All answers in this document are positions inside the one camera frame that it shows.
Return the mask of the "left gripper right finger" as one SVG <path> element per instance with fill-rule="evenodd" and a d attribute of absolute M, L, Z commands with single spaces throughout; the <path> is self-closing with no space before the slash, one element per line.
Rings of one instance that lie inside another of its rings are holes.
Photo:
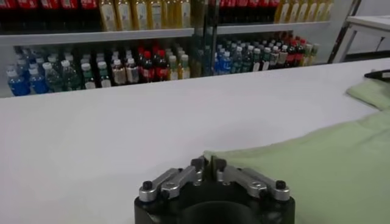
<path fill-rule="evenodd" d="M 222 183 L 236 183 L 253 198 L 270 195 L 277 201 L 288 201 L 290 189 L 285 181 L 274 180 L 251 168 L 237 168 L 216 156 L 211 157 L 216 180 Z"/>

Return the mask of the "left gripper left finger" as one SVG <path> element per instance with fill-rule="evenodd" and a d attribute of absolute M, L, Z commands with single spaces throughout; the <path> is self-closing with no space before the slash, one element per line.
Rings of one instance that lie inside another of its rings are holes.
<path fill-rule="evenodd" d="M 205 157 L 200 156 L 192 159 L 190 165 L 184 169 L 170 168 L 156 179 L 144 181 L 139 189 L 138 199 L 151 203 L 163 194 L 167 195 L 169 200 L 178 197 L 186 184 L 202 182 L 207 164 Z"/>

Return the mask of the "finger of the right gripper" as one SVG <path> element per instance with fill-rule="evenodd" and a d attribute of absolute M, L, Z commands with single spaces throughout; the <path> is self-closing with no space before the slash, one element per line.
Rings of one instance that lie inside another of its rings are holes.
<path fill-rule="evenodd" d="M 372 70 L 371 72 L 368 72 L 364 75 L 367 79 L 375 79 L 375 80 L 381 80 L 383 82 L 389 82 L 390 81 L 390 70 Z"/>

